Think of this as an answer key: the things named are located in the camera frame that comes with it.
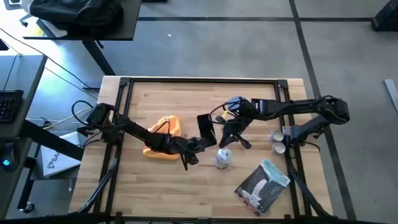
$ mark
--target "electrical cord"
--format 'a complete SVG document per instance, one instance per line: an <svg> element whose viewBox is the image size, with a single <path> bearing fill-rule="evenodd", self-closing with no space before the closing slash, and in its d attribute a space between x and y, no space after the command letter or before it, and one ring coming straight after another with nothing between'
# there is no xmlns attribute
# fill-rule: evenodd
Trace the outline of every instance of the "electrical cord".
<svg viewBox="0 0 398 224"><path fill-rule="evenodd" d="M76 104L78 104L78 103L85 103L85 104L87 104L90 108L92 108L93 106L92 106L89 102L84 101L84 100L78 100L78 101L76 101L74 104L72 104L72 116L75 117L75 119L76 119L77 121L79 121L81 124L84 124L85 126L87 126L88 123L82 121L80 118L78 118L78 117L76 116L76 113L75 113L75 106L76 106Z"/></svg>
<svg viewBox="0 0 398 224"><path fill-rule="evenodd" d="M170 134L170 121L165 121L162 125L160 125L160 127L158 127L158 128L156 129L156 131L154 131L154 133L156 133L158 130L160 130L165 124L169 124L169 125L168 125L167 134Z"/></svg>
<svg viewBox="0 0 398 224"><path fill-rule="evenodd" d="M232 105L232 104L235 105L235 104L238 104L239 102L241 102L241 101L243 101L243 100L244 100L244 99L238 100L238 101L235 101L235 102L226 102L226 103L223 103L222 105L217 106L214 110L212 110L212 111L209 113L208 119L209 119L213 124L231 124L231 123L238 123L237 121L227 121L227 122L225 122L225 123L213 121L213 119L211 118L211 115L212 115L216 110L220 109L221 107L222 107L222 108L225 108L226 105Z"/></svg>
<svg viewBox="0 0 398 224"><path fill-rule="evenodd" d="M185 151L185 152L191 152L191 153L198 153L198 152L200 152L200 150L195 150L195 149L201 148L200 146L195 147L193 150L188 150L187 148L183 147L183 146L182 146L180 143L178 143L178 142L173 142L173 143L175 143L176 145L180 146L180 148L183 149L183 151Z"/></svg>
<svg viewBox="0 0 398 224"><path fill-rule="evenodd" d="M3 41L9 48L11 48L12 50L14 50L15 52L17 52L17 54L21 54L19 53L14 47L11 47L11 45L7 44L5 41Z"/></svg>
<svg viewBox="0 0 398 224"><path fill-rule="evenodd" d="M192 224L196 224L196 222L194 221L182 221L182 222L172 222L173 224L183 224L183 223L192 223Z"/></svg>
<svg viewBox="0 0 398 224"><path fill-rule="evenodd" d="M346 123L347 122L347 120L345 120L345 119L343 119L343 118L340 118L339 116L337 116L333 111L331 111L331 110L328 110L328 109L326 109L325 111L327 111L327 112L329 112L329 113L331 113L331 115L333 115L336 119L338 119L338 120L340 120L340 121L342 121L342 122L344 122L344 123Z"/></svg>
<svg viewBox="0 0 398 224"><path fill-rule="evenodd" d="M86 111L86 110L88 110L88 109L91 109L91 108L85 108L85 109L83 109L83 110L80 110L80 111L76 112L75 115L78 115L78 114L80 114L80 113L82 113L82 112L84 112L84 111ZM62 120L60 120L60 121L57 121L57 122L54 123L54 124L51 124L51 125L48 126L48 127L45 127L44 129L50 129L50 128L54 127L55 125L60 124L60 123L62 123L62 122L65 122L66 120L68 120L68 119L70 119L70 118L73 118L73 117L74 117L74 116L71 115L71 116L69 116L69 117L67 117L67 118L64 118L64 119L62 119Z"/></svg>
<svg viewBox="0 0 398 224"><path fill-rule="evenodd" d="M95 136L97 136L97 135L99 135L100 133L102 133L104 129L108 129L108 128L118 128L118 127L123 127L123 126L125 126L125 124L120 124L120 125L115 125L115 124L114 124L114 125L110 125L110 126L107 126L107 127L102 127L102 130L100 130L100 131L98 131L97 133L95 133L94 135L90 136L90 137L83 143L83 146L82 146L83 150L86 149L86 146L87 146L87 145L89 145L89 144L91 144L91 143L93 143L93 142L102 141L102 139L95 139L95 140L92 140L92 139L93 139Z"/></svg>
<svg viewBox="0 0 398 224"><path fill-rule="evenodd" d="M321 148L319 147L319 145L317 145L317 144L315 144L315 143L312 143L312 142L305 142L305 144L310 144L310 145L312 145L312 146L315 146L315 147L318 148L318 151L321 151Z"/></svg>
<svg viewBox="0 0 398 224"><path fill-rule="evenodd" d="M10 79L10 76L11 76L12 68L14 68L15 60L20 55L22 55L22 54L18 53L17 55L15 55L14 60L12 61L11 68L10 68L10 71L8 72L7 80L6 80L5 84L4 84L3 90L5 90L6 87L7 87L8 80Z"/></svg>
<svg viewBox="0 0 398 224"><path fill-rule="evenodd" d="M45 68L45 69L46 69L47 71L51 72L52 74L54 74L55 76L57 76L58 78L62 79L63 81L65 81L65 82L67 82L67 83L73 85L75 88L77 88L78 90L82 91L83 93L86 93L88 96L92 97L93 99L97 99L96 97L94 97L94 96L91 95L91 94L88 94L86 91L82 90L81 88L79 88L79 87L76 86L75 84L73 84L73 83L71 83L70 81L68 81L68 80L66 80L66 79L64 79L64 78L62 78L62 77L59 76L59 75L57 75L55 72L51 71L50 69L48 69L48 68Z"/></svg>
<svg viewBox="0 0 398 224"><path fill-rule="evenodd" d="M87 86L88 88L92 88L92 87L88 86L85 82L83 82L82 80L80 80L76 75L72 74L72 72L69 72L66 68L64 68L63 66L61 66L60 64L58 64L57 62L55 62L54 60L52 60L52 59L51 59L49 56L47 56L45 53L43 53L43 52L37 50L36 48L30 46L29 44L23 43L22 41L18 40L17 38L15 38L14 36L12 36L12 35L9 34L8 32L6 32L4 29L0 28L0 30L3 31L5 34L7 34L9 37L13 38L14 40L16 40L16 41L22 43L23 45L28 46L28 47L30 47L30 48L32 48L32 49L38 51L38 52L41 53L42 55L46 56L46 57L47 57L48 59L50 59L50 61L52 61L54 64L58 65L59 67L61 67L62 69L64 69L67 73L69 73L71 76L75 77L80 83L82 83L83 85Z"/></svg>

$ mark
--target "keyboard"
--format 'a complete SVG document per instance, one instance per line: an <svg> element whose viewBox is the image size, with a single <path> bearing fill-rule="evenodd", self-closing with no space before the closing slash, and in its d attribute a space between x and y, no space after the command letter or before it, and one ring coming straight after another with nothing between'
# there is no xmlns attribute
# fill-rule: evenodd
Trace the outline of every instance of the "keyboard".
<svg viewBox="0 0 398 224"><path fill-rule="evenodd" d="M22 90L0 90L0 124L12 124L22 103Z"/></svg>

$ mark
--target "floor tile line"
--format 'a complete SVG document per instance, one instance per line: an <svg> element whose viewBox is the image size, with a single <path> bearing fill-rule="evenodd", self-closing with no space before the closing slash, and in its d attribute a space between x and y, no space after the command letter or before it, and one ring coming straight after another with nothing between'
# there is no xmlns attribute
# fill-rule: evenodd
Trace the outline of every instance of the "floor tile line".
<svg viewBox="0 0 398 224"><path fill-rule="evenodd" d="M294 17L239 17L239 16L142 16L138 21L269 21L269 22L293 22ZM302 22L370 22L370 17L299 17Z"/></svg>
<svg viewBox="0 0 398 224"><path fill-rule="evenodd" d="M139 17L138 21L290 21L293 17L224 17L224 16L203 16L203 17Z"/></svg>
<svg viewBox="0 0 398 224"><path fill-rule="evenodd" d="M373 18L368 17L357 17L357 18L346 18L346 17L300 17L301 22L371 22Z"/></svg>
<svg viewBox="0 0 398 224"><path fill-rule="evenodd" d="M294 23L295 23L296 30L297 30L298 41L300 42L305 65L306 65L307 71L308 71L308 76L310 78L312 91L313 91L313 94L315 97L319 97L319 96L321 96L321 93L320 93L317 77L315 76L315 71L313 69L311 57L310 57L310 54L309 54L309 51L307 48L307 43L304 38L304 33L303 33L302 26L301 26L299 13L297 12L295 1L289 0L289 3L290 3L290 7L291 7L292 14L294 17ZM332 133L330 127L325 128L325 137L326 137L326 143L328 144L328 149L329 149L329 153L331 156L333 168L335 170L340 194L343 199L343 205L344 205L344 208L346 211L346 216L350 220L356 220L356 215L355 215L355 210L354 210L353 203L351 200L351 195L349 194L348 185L347 185L347 182L345 179L343 168L341 166L340 158L339 158L338 151L336 148L335 140L333 138L333 133Z"/></svg>

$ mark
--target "blue light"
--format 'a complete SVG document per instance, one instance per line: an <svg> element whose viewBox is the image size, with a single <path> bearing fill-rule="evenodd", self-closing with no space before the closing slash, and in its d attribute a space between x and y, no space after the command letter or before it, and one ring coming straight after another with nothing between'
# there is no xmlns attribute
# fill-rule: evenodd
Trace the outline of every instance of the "blue light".
<svg viewBox="0 0 398 224"><path fill-rule="evenodd" d="M4 165L8 166L10 164L10 161L6 159L5 161L2 162Z"/></svg>

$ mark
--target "orange cloth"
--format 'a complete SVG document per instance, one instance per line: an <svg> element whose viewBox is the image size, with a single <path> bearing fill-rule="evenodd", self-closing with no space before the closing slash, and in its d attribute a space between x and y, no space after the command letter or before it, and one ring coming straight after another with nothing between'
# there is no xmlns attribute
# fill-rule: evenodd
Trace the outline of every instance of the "orange cloth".
<svg viewBox="0 0 398 224"><path fill-rule="evenodd" d="M162 124L164 124L157 132L158 133L167 133L169 130L169 125L170 125L170 134L172 136L180 136L181 135L181 125L180 125L180 120L176 116L166 116L160 119L157 124L153 125L153 127L149 128L148 131L154 132L156 131ZM180 156L178 154L173 154L173 155L168 155L166 153L162 152L154 152L148 147L145 147L142 153L150 158L154 159L167 159L167 160L176 160Z"/></svg>

